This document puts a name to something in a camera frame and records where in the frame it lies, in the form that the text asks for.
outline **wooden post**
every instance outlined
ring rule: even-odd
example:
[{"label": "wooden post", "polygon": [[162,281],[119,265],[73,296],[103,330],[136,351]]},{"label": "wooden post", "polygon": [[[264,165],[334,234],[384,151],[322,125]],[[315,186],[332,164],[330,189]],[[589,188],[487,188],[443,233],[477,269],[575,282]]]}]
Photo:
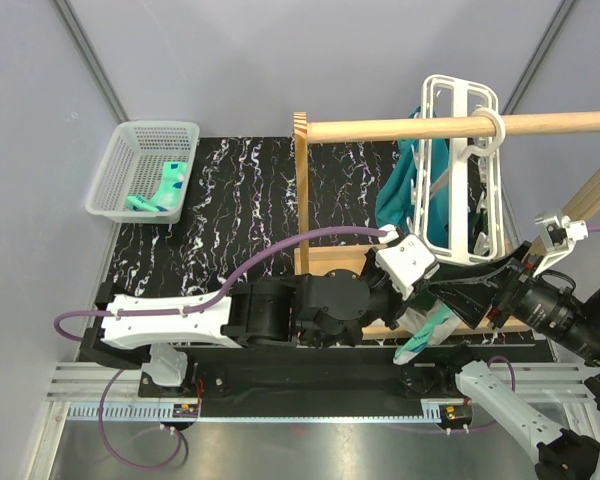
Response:
[{"label": "wooden post", "polygon": [[[600,168],[565,205],[562,212],[572,220],[591,220],[600,210]],[[540,237],[536,237],[529,253],[542,255],[546,253]]]},{"label": "wooden post", "polygon": [[[309,231],[309,143],[307,114],[293,114],[293,138],[296,153],[296,188],[298,190],[298,231]],[[300,244],[300,273],[309,273],[309,242]]]}]

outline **metal floor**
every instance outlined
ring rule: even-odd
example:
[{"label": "metal floor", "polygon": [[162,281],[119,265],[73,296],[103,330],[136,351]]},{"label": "metal floor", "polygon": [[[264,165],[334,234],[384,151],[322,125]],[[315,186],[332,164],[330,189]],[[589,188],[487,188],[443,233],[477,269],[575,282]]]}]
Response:
[{"label": "metal floor", "polygon": [[[566,425],[560,407],[541,411]],[[476,407],[474,425],[489,417]],[[151,424],[111,422],[112,445],[131,461],[159,463],[176,440]],[[427,433],[412,431],[418,429]],[[51,478],[92,479],[535,479],[533,465],[499,426],[447,437],[431,425],[204,424],[185,431],[189,455],[159,472],[132,470],[106,457],[96,422],[67,422]]]}]

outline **cable clip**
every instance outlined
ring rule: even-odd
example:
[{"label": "cable clip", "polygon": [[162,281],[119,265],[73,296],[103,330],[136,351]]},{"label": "cable clip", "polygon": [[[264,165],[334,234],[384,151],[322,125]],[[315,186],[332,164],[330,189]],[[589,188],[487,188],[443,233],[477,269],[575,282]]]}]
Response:
[{"label": "cable clip", "polygon": [[122,308],[119,307],[114,307],[114,308],[110,308],[109,311],[113,314],[113,316],[115,317],[116,320],[120,320],[121,315],[120,315],[120,311],[122,310]]}]

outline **teal cloth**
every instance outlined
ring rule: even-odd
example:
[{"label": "teal cloth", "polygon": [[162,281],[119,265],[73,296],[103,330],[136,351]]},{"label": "teal cloth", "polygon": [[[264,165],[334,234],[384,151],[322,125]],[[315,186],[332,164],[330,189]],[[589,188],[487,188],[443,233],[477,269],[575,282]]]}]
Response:
[{"label": "teal cloth", "polygon": [[[420,107],[411,114],[413,118]],[[400,160],[389,176],[387,183],[378,193],[376,200],[376,224],[378,227],[395,225],[408,232],[407,217],[413,218],[411,205],[411,180],[416,180],[416,164],[411,145],[418,151],[418,140],[400,140]],[[431,178],[435,182],[449,166],[449,148],[443,139],[434,139],[431,149]],[[437,247],[448,247],[447,226],[449,224],[449,187],[445,186],[429,204],[429,226],[427,238]]]},{"label": "teal cloth", "polygon": [[433,329],[438,325],[442,325],[454,315],[455,314],[449,307],[446,305],[441,305],[440,308],[431,316],[429,321],[425,323],[424,326],[418,331],[418,333],[411,337],[407,343],[401,347],[398,347],[394,358],[400,357],[403,352],[420,353],[429,344],[429,339],[433,334]]},{"label": "teal cloth", "polygon": [[178,205],[187,171],[187,162],[166,162],[158,190],[150,200],[140,195],[127,197],[127,208],[135,212],[166,212]]}]

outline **black marble surface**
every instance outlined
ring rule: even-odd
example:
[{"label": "black marble surface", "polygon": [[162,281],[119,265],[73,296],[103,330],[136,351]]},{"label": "black marble surface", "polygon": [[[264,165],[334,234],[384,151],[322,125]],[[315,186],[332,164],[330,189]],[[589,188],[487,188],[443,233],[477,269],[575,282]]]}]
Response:
[{"label": "black marble surface", "polygon": [[[375,200],[399,158],[396,142],[312,145],[310,227],[375,227]],[[481,193],[477,167],[469,192]],[[175,225],[126,224],[108,279],[140,297],[220,288],[256,252],[298,233],[293,143],[287,137],[207,138],[196,151],[184,210]],[[325,237],[312,245],[373,243]],[[254,267],[248,280],[293,273],[292,252]],[[530,334],[455,337],[452,342],[520,343]]]}]

